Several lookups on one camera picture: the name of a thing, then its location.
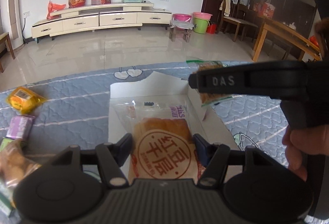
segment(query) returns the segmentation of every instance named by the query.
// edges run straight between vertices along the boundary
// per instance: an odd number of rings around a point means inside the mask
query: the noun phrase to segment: drawer
[[[52,33],[63,32],[62,20],[42,24],[40,26],[35,26],[31,28],[32,38],[38,38],[41,36],[46,36]]]
[[[137,13],[137,23],[143,24],[169,24],[171,20],[171,14],[166,13]]]
[[[84,16],[63,20],[63,31],[98,27],[98,15]]]
[[[136,23],[137,23],[137,13],[102,14],[99,16],[100,26],[136,24]]]

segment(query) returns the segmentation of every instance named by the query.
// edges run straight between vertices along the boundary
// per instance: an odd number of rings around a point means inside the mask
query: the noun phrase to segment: tiled floor
[[[49,37],[24,46],[12,60],[7,53],[1,58],[0,91],[20,85],[92,70],[167,62],[184,62],[187,57],[203,60],[251,61],[250,39],[234,43],[232,34],[197,34],[190,43],[182,36],[175,42],[169,31],[159,26],[113,28],[67,34],[52,41]],[[282,58],[283,52],[268,57],[266,47],[259,61]]]

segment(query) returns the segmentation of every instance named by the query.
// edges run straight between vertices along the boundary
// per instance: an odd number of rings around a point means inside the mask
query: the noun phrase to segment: floor-standing air conditioner
[[[0,3],[3,30],[9,32],[13,49],[16,49],[23,44],[19,0],[0,0]]]

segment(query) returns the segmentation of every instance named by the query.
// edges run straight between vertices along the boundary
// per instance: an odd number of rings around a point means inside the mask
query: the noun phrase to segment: open box
[[[149,77],[137,82],[122,82],[111,85],[109,106],[109,142],[116,143],[126,133],[115,110],[122,103],[160,102],[184,105],[189,114],[189,128],[192,134],[199,133],[209,143],[225,144],[232,150],[239,150],[233,136],[227,130],[222,120],[210,107],[202,107],[197,90],[191,89],[187,80],[153,72]],[[130,157],[121,168],[128,178]],[[241,168],[229,167],[226,178],[241,172]]]

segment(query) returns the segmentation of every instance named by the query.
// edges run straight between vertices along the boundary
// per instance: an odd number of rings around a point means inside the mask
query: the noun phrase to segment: human hand
[[[329,155],[328,125],[297,130],[291,130],[288,126],[282,144],[287,146],[288,169],[306,181],[307,170],[302,166],[302,152],[309,155]]]

